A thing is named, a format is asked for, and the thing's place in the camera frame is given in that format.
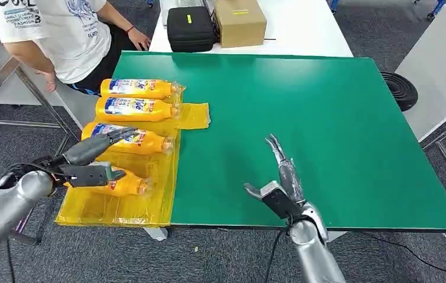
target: bottle cap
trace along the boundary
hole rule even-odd
[[[138,195],[143,195],[148,192],[153,187],[153,184],[150,179],[142,179],[138,186]]]
[[[174,103],[171,105],[171,117],[176,120],[181,117],[181,108],[179,103]]]
[[[174,142],[175,139],[173,137],[165,137],[162,141],[162,152],[165,154],[172,154],[174,151]]]
[[[177,82],[171,83],[171,97],[173,99],[174,104],[181,103],[181,95],[185,89],[186,89],[185,86],[180,85]]]

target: green table mat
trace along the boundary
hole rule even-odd
[[[172,224],[283,226],[242,186],[278,180],[280,140],[329,229],[446,230],[446,192],[369,58],[123,52],[114,78],[186,85]]]

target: detergent bottle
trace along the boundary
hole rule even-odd
[[[143,195],[151,189],[151,183],[148,179],[137,177],[133,172],[119,167],[112,166],[113,170],[123,170],[125,176],[115,181],[108,181],[105,186],[77,187],[77,189],[90,190],[104,195],[117,196],[119,198],[130,195]]]
[[[106,134],[113,130],[122,129],[123,126],[112,124],[90,122],[82,130],[82,139],[93,137],[97,134]],[[153,131],[136,130],[137,136],[131,136],[110,146],[109,150],[114,152],[153,154],[163,152],[170,154],[174,149],[174,139],[172,137],[161,137]]]
[[[131,97],[165,99],[172,97],[179,100],[184,86],[163,80],[113,80],[106,79],[101,83],[101,95],[104,97]]]
[[[162,100],[101,97],[96,102],[96,117],[106,121],[152,121],[166,118],[177,119],[180,114],[179,104],[169,104]]]

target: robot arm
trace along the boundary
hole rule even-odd
[[[280,184],[271,181],[261,189],[251,184],[244,188],[264,202],[281,219],[289,219],[288,236],[299,255],[307,283],[344,283],[346,280],[329,252],[328,233],[317,208],[306,201],[294,164],[288,160],[275,136],[266,139],[278,162]]]
[[[123,172],[111,172],[103,166],[87,166],[112,144],[137,134],[133,128],[123,128],[108,134],[85,139],[53,159],[34,163],[17,163],[0,180],[0,242],[5,240],[21,218],[42,198],[49,196],[64,182],[103,185],[116,180]],[[87,170],[101,171],[101,179],[90,180]]]

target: hand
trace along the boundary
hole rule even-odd
[[[146,35],[144,35],[136,28],[131,29],[127,33],[127,35],[129,36],[129,39],[134,44],[134,46],[136,46],[136,49],[140,51],[141,50],[147,51],[150,48],[151,39],[149,39]]]
[[[39,70],[35,70],[38,75],[43,75],[46,79],[46,90],[50,93],[56,89],[56,73],[54,71],[47,73]]]

